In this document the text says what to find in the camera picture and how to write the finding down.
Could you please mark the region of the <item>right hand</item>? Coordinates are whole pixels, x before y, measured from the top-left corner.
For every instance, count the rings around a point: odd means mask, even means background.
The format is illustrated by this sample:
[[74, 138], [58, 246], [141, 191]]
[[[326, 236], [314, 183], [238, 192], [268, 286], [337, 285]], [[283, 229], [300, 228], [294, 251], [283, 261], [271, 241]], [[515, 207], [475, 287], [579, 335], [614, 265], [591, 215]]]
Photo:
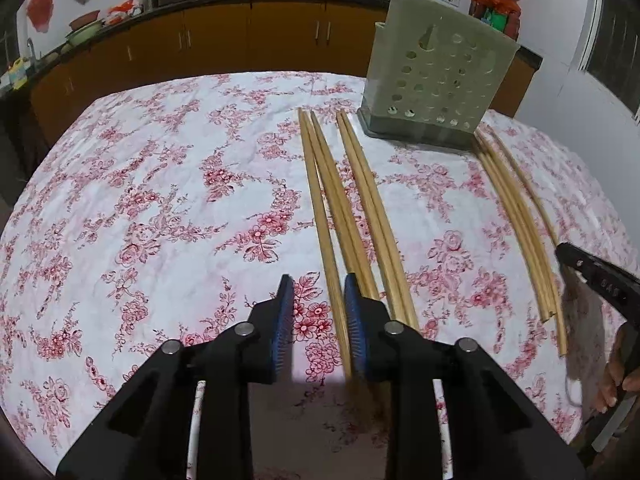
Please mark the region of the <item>right hand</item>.
[[617, 330], [614, 346], [605, 365], [593, 407], [599, 413], [605, 413], [617, 403], [617, 389], [622, 387], [625, 392], [638, 393], [640, 390], [639, 370], [625, 372], [622, 357], [622, 347], [628, 333], [629, 324], [625, 323]]

